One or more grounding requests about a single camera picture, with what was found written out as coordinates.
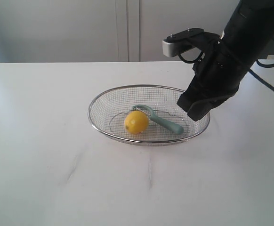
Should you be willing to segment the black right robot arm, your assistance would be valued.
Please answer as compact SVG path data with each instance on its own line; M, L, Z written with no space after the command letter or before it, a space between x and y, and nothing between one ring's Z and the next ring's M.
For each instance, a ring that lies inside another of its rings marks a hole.
M224 34L191 29L174 38L200 49L204 58L177 105L194 121L236 94L241 80L274 37L274 0L241 0Z

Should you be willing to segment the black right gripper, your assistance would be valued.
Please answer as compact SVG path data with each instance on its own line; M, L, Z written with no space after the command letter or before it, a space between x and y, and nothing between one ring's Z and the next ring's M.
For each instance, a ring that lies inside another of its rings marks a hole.
M220 40L211 41L204 54L194 63L195 77L177 101L193 121L202 119L211 109L234 96L241 81L239 64Z

